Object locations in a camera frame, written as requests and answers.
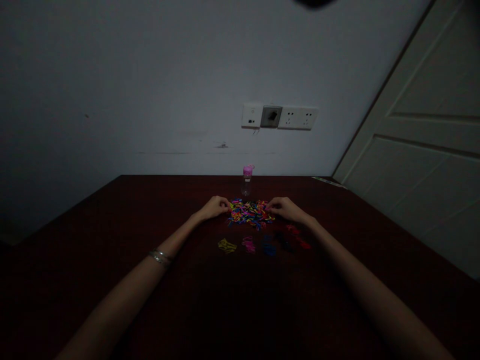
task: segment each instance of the bracelet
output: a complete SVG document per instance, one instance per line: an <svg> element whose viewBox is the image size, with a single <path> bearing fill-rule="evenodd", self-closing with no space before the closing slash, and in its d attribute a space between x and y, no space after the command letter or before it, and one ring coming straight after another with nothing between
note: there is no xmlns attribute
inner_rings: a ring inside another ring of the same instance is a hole
<svg viewBox="0 0 480 360"><path fill-rule="evenodd" d="M162 264L164 267L168 268L170 265L170 262L165 261L163 258L158 256L157 254L160 254L159 251L153 250L148 253L152 258L154 258L159 264Z"/></svg>
<svg viewBox="0 0 480 360"><path fill-rule="evenodd" d="M157 249L154 249L153 251L156 252L156 253L159 253L159 254L162 255L165 259L167 259L168 261L170 261L170 262L173 261L173 259L172 259L170 256L165 255L163 252L158 251Z"/></svg>

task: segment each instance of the small plastic bottle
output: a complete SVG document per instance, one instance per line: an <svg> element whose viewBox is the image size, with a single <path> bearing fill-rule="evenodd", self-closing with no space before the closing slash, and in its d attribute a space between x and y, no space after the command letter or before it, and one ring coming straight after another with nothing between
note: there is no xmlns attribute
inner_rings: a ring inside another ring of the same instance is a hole
<svg viewBox="0 0 480 360"><path fill-rule="evenodd" d="M252 183L250 180L252 179L252 173L254 171L255 166L248 165L243 167L243 184L241 185L241 194L243 196L250 195L252 190Z"/></svg>

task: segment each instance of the electrical outlet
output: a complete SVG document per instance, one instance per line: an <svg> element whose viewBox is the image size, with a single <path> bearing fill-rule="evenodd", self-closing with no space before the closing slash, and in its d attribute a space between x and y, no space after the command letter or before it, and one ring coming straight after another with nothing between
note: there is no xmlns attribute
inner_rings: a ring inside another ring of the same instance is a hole
<svg viewBox="0 0 480 360"><path fill-rule="evenodd" d="M266 105L263 107L260 126L262 128L276 128L279 125L280 116L282 116L281 106Z"/></svg>
<svg viewBox="0 0 480 360"><path fill-rule="evenodd" d="M246 102L243 104L243 114L241 116L241 127L260 129L262 121L262 111L264 106L256 102Z"/></svg>
<svg viewBox="0 0 480 360"><path fill-rule="evenodd" d="M300 115L299 107L284 106L281 110L279 129L296 129L298 126L298 118Z"/></svg>
<svg viewBox="0 0 480 360"><path fill-rule="evenodd" d="M312 130L318 115L319 110L315 107L301 107L295 129Z"/></svg>

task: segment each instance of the switch plate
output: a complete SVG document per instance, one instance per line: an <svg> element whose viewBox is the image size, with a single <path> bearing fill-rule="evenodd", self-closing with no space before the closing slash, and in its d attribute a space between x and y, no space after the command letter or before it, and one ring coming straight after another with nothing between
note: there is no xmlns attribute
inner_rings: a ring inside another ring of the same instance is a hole
<svg viewBox="0 0 480 360"><path fill-rule="evenodd" d="M297 119L299 118L300 108L294 106L284 106L281 110L281 116L278 122L279 129L295 129Z"/></svg>
<svg viewBox="0 0 480 360"><path fill-rule="evenodd" d="M257 102L246 102L243 104L243 114L241 116L241 127L250 129L259 129L262 122L262 111L264 106Z"/></svg>
<svg viewBox="0 0 480 360"><path fill-rule="evenodd" d="M262 128L276 128L279 126L280 116L282 115L281 106L266 105L261 114Z"/></svg>

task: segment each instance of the dark red tabletop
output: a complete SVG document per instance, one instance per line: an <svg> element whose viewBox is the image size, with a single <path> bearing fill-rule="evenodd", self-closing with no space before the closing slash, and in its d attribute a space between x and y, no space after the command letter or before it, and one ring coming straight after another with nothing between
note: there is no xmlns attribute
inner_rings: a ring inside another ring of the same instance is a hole
<svg viewBox="0 0 480 360"><path fill-rule="evenodd" d="M0 257L3 359L51 359L149 250L241 176L120 176ZM458 359L480 359L480 285L352 192L310 177L254 176L247 200L288 196L394 291ZM390 359L307 229L199 226L114 359ZM282 231L294 253L265 234ZM241 245L253 236L256 254ZM225 255L226 238L237 245Z"/></svg>

